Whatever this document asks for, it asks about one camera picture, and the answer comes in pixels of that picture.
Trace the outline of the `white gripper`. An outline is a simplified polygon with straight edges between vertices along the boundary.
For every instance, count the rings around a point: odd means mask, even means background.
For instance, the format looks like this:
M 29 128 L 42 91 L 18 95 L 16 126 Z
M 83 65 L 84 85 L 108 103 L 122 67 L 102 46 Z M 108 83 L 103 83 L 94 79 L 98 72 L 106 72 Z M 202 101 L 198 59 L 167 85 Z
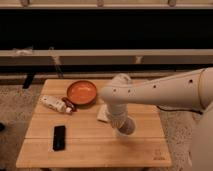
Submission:
M 115 129 L 119 129 L 124 125 L 127 119 L 127 105 L 126 104 L 107 104 L 106 116 L 109 123 Z

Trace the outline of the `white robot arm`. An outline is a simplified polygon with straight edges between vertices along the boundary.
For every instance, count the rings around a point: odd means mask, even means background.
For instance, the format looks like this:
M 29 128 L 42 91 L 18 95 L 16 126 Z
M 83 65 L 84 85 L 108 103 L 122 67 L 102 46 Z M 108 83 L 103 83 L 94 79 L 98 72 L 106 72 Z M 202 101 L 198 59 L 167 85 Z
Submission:
M 185 171 L 213 171 L 213 67 L 140 83 L 133 83 L 127 74 L 118 74 L 101 89 L 100 97 L 106 104 L 109 123 L 118 131 L 133 122 L 128 103 L 201 111 Z

